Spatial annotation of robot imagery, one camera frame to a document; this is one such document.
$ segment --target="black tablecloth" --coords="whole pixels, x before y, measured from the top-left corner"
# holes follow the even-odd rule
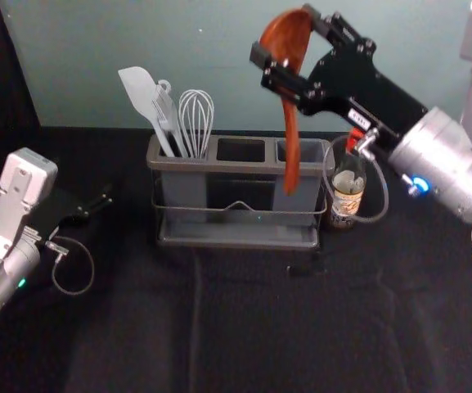
[[[0,391],[472,391],[469,227],[389,177],[389,215],[324,233],[314,278],[287,276],[311,262],[299,252],[158,248],[147,143],[135,130],[0,132],[0,171],[28,146],[84,200],[115,184],[112,206],[65,230],[94,255],[92,290],[57,292],[46,255],[0,313]],[[368,183],[367,211],[380,204]]]

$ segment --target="wooden spoon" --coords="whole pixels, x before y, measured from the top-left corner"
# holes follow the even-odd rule
[[[311,32],[310,14],[303,9],[295,9],[274,19],[265,29],[259,43],[282,65],[288,61],[288,67],[298,74]],[[299,181],[299,131],[294,104],[284,99],[282,103],[286,138],[285,192],[291,194]]]

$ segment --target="whisk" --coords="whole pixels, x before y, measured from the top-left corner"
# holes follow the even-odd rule
[[[212,97],[203,90],[186,90],[179,98],[179,124],[190,156],[204,158],[214,124]]]

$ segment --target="blue light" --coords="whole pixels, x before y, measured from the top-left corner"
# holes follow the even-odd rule
[[[429,184],[423,178],[413,178],[412,182],[421,190],[421,192],[428,192],[430,190]]]

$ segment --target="wall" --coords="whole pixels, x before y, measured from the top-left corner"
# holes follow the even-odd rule
[[[277,14],[300,0],[0,0],[42,125],[146,127],[117,70],[143,66],[174,94],[203,88],[217,129],[283,129],[277,97],[263,90],[249,50]],[[427,106],[459,117],[470,65],[459,58],[469,0],[312,0],[340,11],[378,45],[378,68]],[[303,71],[328,45],[313,34]],[[332,114],[302,130],[345,130]]]

